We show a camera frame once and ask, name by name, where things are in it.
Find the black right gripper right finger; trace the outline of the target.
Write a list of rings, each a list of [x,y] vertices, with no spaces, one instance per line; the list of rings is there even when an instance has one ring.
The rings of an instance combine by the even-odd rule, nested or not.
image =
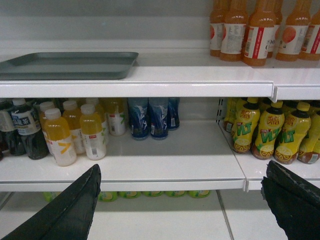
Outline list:
[[[261,194],[289,240],[320,238],[320,189],[274,160],[261,181]]]

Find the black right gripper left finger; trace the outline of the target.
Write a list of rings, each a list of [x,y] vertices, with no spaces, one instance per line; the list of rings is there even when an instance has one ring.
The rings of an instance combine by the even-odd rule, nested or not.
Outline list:
[[[94,164],[53,201],[3,237],[4,240],[86,240],[101,191]]]

